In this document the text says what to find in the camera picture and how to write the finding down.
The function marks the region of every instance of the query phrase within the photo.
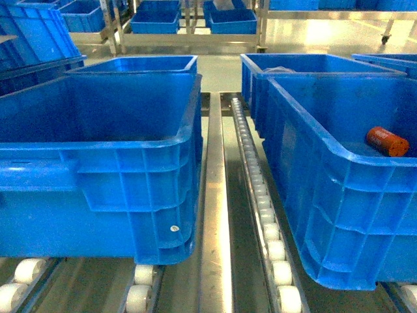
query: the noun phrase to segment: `metal shelf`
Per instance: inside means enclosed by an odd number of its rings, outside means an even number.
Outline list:
[[[417,20],[417,12],[268,11],[269,20]]]

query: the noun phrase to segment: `blue plastic bin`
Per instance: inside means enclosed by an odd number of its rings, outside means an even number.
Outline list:
[[[378,0],[377,5],[380,11],[416,11],[415,0]]]
[[[269,9],[275,11],[314,11],[319,8],[319,0],[271,0]]]
[[[144,0],[138,10],[147,11],[175,11],[180,9],[179,0]]]
[[[232,0],[232,4],[237,10],[245,10],[246,5],[244,4],[243,0]]]
[[[377,10],[378,0],[356,0],[358,10]]]
[[[149,72],[197,74],[197,56],[118,57],[102,63],[71,70],[68,74],[137,74]]]
[[[352,10],[356,7],[356,0],[320,0],[320,10]]]
[[[417,81],[340,75],[272,79],[264,141],[308,275],[332,289],[417,281]],[[410,142],[382,156],[366,134]]]
[[[105,24],[100,3],[75,0],[59,9],[71,33],[97,33]]]
[[[338,76],[350,73],[360,76],[405,76],[389,68],[326,54],[242,54],[242,96],[248,103],[260,137],[265,137],[266,106],[269,77],[281,76]],[[268,72],[283,67],[295,72]]]
[[[223,10],[210,13],[212,34],[256,34],[257,18],[252,10]]]
[[[246,5],[243,3],[242,0],[232,0],[232,4],[235,7],[235,9],[238,10],[245,10]],[[216,6],[214,5],[213,1],[204,1],[203,2],[203,14],[204,14],[204,20],[206,22],[206,27],[211,27],[210,24],[210,13],[213,11],[218,11]]]
[[[59,12],[0,4],[0,71],[80,56]]]
[[[20,6],[31,7],[31,8],[45,8],[57,10],[67,4],[69,0],[23,0],[18,4]]]
[[[0,97],[0,255],[190,256],[200,85],[193,74],[86,74]]]
[[[217,11],[216,6],[213,1],[204,1],[203,2],[203,14],[204,20],[206,21],[206,27],[210,27],[210,13]]]
[[[0,96],[54,80],[67,70],[84,66],[86,56],[72,57],[0,72]]]
[[[355,60],[406,72],[410,78],[417,78],[417,54],[354,54]]]
[[[179,10],[137,11],[130,20],[134,34],[176,34],[180,29]]]

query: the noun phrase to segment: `orange cylinder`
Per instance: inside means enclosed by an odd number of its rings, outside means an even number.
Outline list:
[[[382,127],[372,128],[366,135],[368,144],[389,155],[390,157],[402,157],[410,149],[410,143]]]

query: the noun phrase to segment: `roller conveyor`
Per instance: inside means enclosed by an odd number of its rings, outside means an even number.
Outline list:
[[[22,278],[27,287],[15,293],[13,308],[0,312],[319,312],[309,307],[291,234],[274,209],[245,103],[237,93],[204,94],[203,102],[207,149],[194,255],[166,267],[108,258],[50,258],[34,267],[2,258],[1,285],[14,284],[15,272],[30,279]],[[379,312],[417,312],[403,289],[380,283],[373,293]],[[0,296],[4,306],[1,289]]]

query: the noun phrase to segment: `crate handle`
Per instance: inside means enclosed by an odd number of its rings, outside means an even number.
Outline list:
[[[73,191],[78,188],[76,168],[76,161],[2,160],[0,192]]]

